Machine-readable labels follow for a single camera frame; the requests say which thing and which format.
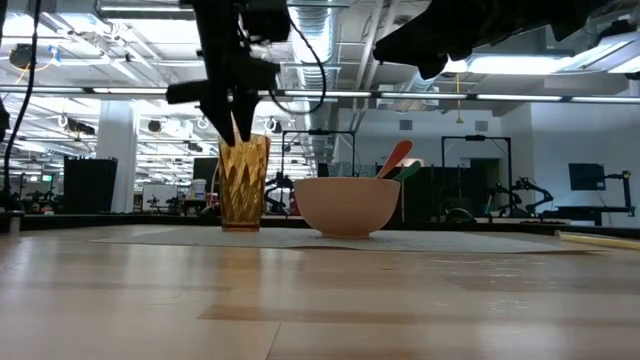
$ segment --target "amber glass cup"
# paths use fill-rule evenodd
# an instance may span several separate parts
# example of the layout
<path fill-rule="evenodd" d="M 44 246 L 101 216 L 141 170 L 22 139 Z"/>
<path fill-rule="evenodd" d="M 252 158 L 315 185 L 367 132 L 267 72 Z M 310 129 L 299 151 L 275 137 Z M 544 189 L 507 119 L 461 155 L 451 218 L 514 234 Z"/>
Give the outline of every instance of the amber glass cup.
<path fill-rule="evenodd" d="M 264 210 L 264 187 L 271 140 L 251 135 L 236 146 L 219 140 L 220 207 L 223 231 L 259 231 Z"/>

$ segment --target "gray mat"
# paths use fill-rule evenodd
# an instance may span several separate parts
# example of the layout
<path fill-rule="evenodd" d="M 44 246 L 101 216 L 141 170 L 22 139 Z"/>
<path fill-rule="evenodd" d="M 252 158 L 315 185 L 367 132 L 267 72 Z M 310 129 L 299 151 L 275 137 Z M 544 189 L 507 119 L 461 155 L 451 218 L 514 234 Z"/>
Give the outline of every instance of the gray mat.
<path fill-rule="evenodd" d="M 185 227 L 155 234 L 93 240 L 94 243 L 226 246 L 258 248 L 344 248 L 366 251 L 545 253 L 570 251 L 560 245 L 460 232 L 379 231 L 368 240 L 325 239 L 309 229 L 263 228 L 227 233 L 218 227 Z"/>

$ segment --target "green spoon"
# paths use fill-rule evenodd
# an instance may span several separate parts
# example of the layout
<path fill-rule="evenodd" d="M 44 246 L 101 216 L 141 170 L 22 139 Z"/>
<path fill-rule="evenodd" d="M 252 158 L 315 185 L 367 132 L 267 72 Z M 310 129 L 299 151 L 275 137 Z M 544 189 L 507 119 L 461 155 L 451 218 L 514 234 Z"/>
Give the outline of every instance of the green spoon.
<path fill-rule="evenodd" d="M 420 161 L 416 160 L 413 162 L 413 164 L 411 164 L 411 166 L 405 168 L 404 170 L 402 170 L 402 172 L 400 172 L 400 174 L 396 175 L 393 180 L 403 182 L 408 177 L 413 176 L 413 174 L 417 173 L 421 167 L 422 165 L 420 165 Z"/>

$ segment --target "orange spoon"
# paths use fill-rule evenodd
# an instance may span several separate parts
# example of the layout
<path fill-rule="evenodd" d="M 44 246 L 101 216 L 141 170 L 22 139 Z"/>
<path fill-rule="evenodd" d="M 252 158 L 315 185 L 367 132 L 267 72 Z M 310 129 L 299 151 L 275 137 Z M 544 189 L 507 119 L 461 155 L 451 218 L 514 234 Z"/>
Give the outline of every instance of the orange spoon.
<path fill-rule="evenodd" d="M 387 162 L 384 163 L 384 166 L 380 169 L 378 175 L 376 175 L 376 179 L 382 179 L 387 176 L 389 171 L 393 170 L 393 168 L 395 168 L 396 165 L 398 165 L 398 163 L 407 156 L 412 147 L 413 143 L 411 140 L 402 140 L 397 143 L 393 148 L 391 155 L 387 158 Z"/>

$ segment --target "spoon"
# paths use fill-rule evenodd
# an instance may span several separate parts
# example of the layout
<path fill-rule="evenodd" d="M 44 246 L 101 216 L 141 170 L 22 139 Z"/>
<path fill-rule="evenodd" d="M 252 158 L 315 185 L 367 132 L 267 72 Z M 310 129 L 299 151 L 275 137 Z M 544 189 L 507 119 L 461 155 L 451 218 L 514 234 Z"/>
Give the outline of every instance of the spoon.
<path fill-rule="evenodd" d="M 393 178 L 393 180 L 399 181 L 399 182 L 403 182 L 408 177 L 413 176 L 413 174 L 417 173 L 418 170 L 420 170 L 421 167 L 422 167 L 422 165 L 420 164 L 420 161 L 416 160 L 409 167 L 407 167 L 404 170 L 402 170 L 400 172 L 400 174 L 396 175 Z"/>
<path fill-rule="evenodd" d="M 407 156 L 412 147 L 413 143 L 411 140 L 402 140 L 397 143 L 387 158 L 387 162 L 384 163 L 384 166 L 380 169 L 378 175 L 376 175 L 376 179 L 382 179 L 387 176 L 389 171 L 393 170 L 393 168 L 395 168 L 396 165 L 398 165 L 398 163 Z"/>

